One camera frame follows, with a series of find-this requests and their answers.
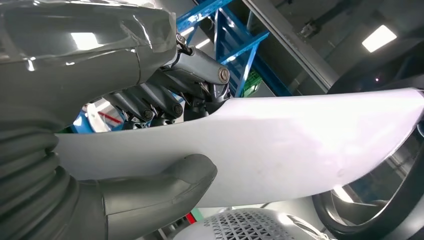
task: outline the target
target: protective cover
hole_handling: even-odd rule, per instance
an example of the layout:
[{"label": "protective cover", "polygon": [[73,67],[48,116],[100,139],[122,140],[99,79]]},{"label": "protective cover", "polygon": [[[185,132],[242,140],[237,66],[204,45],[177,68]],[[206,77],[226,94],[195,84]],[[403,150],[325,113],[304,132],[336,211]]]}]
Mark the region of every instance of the protective cover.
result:
[{"label": "protective cover", "polygon": [[53,133],[84,104],[145,82],[175,57],[172,15],[13,0],[0,3],[0,23],[0,240],[134,240],[193,209],[217,173],[204,155],[150,176],[77,181],[54,152]]},{"label": "protective cover", "polygon": [[61,165],[77,179],[149,175],[190,153],[219,173],[199,207],[282,201],[365,175],[404,142],[422,115],[413,88],[300,97],[237,98],[183,123],[59,134]]}]

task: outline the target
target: metal linkage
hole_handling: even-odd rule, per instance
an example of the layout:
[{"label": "metal linkage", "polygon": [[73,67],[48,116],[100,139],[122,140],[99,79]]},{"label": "metal linkage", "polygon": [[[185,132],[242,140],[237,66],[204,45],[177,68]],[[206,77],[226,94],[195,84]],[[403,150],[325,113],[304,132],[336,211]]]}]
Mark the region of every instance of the metal linkage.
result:
[{"label": "metal linkage", "polygon": [[[198,0],[202,6],[207,0]],[[278,97],[291,96],[287,87],[259,57],[256,50],[269,32],[252,36],[246,26],[226,6],[218,8],[215,21],[215,59],[230,70],[229,89],[234,97],[240,97],[251,67],[262,77]]]},{"label": "metal linkage", "polygon": [[197,83],[211,83],[217,85],[227,84],[229,74],[224,65],[215,61],[206,53],[195,47],[183,47],[190,49],[190,55],[186,52],[178,54],[177,60],[169,68],[163,70],[169,76],[177,79]]}]

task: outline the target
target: gray metal beam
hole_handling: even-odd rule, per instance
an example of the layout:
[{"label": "gray metal beam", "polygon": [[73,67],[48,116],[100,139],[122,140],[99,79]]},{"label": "gray metal beam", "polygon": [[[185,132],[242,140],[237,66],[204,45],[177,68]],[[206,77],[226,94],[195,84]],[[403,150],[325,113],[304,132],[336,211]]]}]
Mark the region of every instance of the gray metal beam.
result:
[{"label": "gray metal beam", "polygon": [[293,26],[270,0],[242,0],[325,92],[339,79],[332,67],[293,32]]}]

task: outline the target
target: white panel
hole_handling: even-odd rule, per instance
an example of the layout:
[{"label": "white panel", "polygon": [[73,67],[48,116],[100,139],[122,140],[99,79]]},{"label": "white panel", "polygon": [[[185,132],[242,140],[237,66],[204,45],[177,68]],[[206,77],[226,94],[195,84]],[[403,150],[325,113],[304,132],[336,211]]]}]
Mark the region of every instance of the white panel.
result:
[{"label": "white panel", "polygon": [[277,202],[365,175],[409,136],[424,106],[412,88],[300,97],[234,98],[210,116],[97,134],[59,134],[77,179],[151,175],[204,154],[218,168],[199,207]]}]

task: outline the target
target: gray robot arm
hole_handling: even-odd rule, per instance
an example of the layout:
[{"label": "gray robot arm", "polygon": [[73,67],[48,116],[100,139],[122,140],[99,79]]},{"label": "gray robot arm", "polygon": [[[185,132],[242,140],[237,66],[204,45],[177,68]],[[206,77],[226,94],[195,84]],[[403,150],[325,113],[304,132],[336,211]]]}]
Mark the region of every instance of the gray robot arm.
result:
[{"label": "gray robot arm", "polygon": [[154,176],[76,181],[54,153],[54,133],[83,104],[175,60],[172,16],[42,1],[0,13],[0,239],[131,240],[187,214],[217,174],[206,156]]}]

